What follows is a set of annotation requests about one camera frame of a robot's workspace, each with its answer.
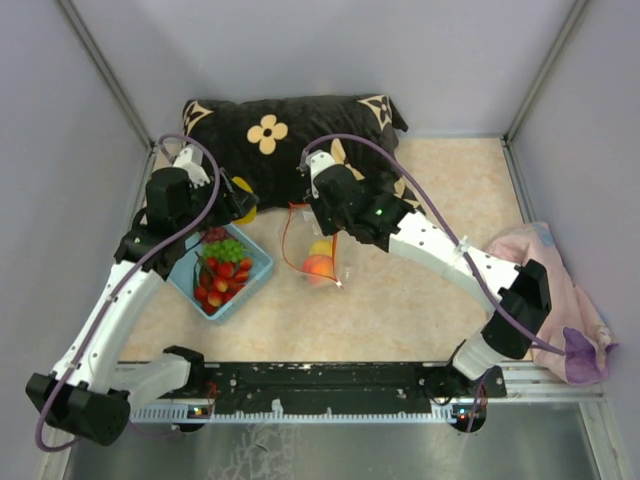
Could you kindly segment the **red grape bunch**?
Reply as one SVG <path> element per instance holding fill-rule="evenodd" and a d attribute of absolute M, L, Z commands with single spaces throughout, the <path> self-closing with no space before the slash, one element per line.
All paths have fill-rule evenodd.
<path fill-rule="evenodd" d="M 201 240 L 205 244 L 213 244 L 224 241 L 231 237 L 229 231 L 224 227 L 210 228 L 201 233 Z"/>

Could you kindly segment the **yellow apple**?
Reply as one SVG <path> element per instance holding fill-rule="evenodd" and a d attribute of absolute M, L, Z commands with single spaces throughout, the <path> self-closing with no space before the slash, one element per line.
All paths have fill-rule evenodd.
<path fill-rule="evenodd" d="M 333 242 L 330 240 L 317 240 L 309 250 L 309 255 L 333 256 Z"/>

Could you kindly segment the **green grape bunch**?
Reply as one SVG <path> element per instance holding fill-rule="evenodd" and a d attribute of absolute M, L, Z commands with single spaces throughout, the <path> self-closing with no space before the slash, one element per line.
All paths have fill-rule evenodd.
<path fill-rule="evenodd" d="M 203 247 L 204 258 L 215 258 L 219 262 L 239 262 L 248 254 L 248 249 L 240 241 L 226 238 Z"/>

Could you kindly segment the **clear zip top bag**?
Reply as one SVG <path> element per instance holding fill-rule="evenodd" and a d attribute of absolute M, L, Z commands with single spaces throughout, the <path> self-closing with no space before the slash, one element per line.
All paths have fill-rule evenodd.
<path fill-rule="evenodd" d="M 281 255 L 309 289 L 345 289 L 355 281 L 356 242 L 344 232 L 325 235 L 308 204 L 288 205 Z"/>

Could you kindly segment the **red strawberry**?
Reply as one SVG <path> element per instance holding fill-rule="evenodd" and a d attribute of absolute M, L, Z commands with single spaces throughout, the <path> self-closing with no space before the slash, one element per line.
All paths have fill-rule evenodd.
<path fill-rule="evenodd" d="M 254 265 L 254 262 L 252 258 L 245 257 L 241 259 L 237 263 L 236 272 L 234 274 L 234 280 L 240 284 L 246 283 L 250 278 L 250 272 L 251 272 L 251 269 L 253 268 L 253 265 Z"/>
<path fill-rule="evenodd" d="M 210 291 L 207 295 L 207 303 L 213 308 L 220 308 L 225 303 L 224 294 L 217 290 Z"/>
<path fill-rule="evenodd" d="M 216 269 L 217 275 L 223 278 L 232 278 L 235 271 L 236 267 L 233 262 L 220 262 Z"/>

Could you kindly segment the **orange peach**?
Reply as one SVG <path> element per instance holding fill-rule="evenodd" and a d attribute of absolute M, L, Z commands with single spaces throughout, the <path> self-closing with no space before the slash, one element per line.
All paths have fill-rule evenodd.
<path fill-rule="evenodd" d="M 333 259 L 328 255 L 316 254 L 306 258 L 302 267 L 306 281 L 313 287 L 335 282 Z"/>

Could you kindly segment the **yellow lemon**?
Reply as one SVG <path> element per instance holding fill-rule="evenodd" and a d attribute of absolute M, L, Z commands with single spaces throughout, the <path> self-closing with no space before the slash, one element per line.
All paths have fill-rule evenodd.
<path fill-rule="evenodd" d="M 240 198 L 240 206 L 244 215 L 235 220 L 235 225 L 247 225 L 252 223 L 257 215 L 258 197 L 255 195 L 252 187 L 246 180 L 239 176 L 232 178 L 233 183 L 242 191 Z"/>

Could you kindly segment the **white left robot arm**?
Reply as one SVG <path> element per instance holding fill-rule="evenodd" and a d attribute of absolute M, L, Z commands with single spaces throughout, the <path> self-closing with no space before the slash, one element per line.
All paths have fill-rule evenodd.
<path fill-rule="evenodd" d="M 122 377 L 121 352 L 155 291 L 186 254 L 195 233 L 247 217 L 258 197 L 240 177 L 189 174 L 166 167 L 146 184 L 146 205 L 122 237 L 98 302 L 72 345 L 48 374 L 35 373 L 25 391 L 40 417 L 38 447 L 50 426 L 101 446 L 123 433 L 130 415 L 168 394 L 201 394 L 208 384 L 203 354 L 170 346 Z"/>

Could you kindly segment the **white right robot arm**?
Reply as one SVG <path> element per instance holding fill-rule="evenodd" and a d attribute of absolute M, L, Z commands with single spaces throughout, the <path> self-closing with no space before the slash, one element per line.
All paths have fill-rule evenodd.
<path fill-rule="evenodd" d="M 307 162 L 309 202 L 325 235 L 344 231 L 364 245 L 411 260 L 471 295 L 488 312 L 485 325 L 453 354 L 448 387 L 470 395 L 486 371 L 519 360 L 551 312 L 546 268 L 497 258 L 452 240 L 425 214 L 389 192 L 378 193 L 344 164 L 319 153 Z"/>

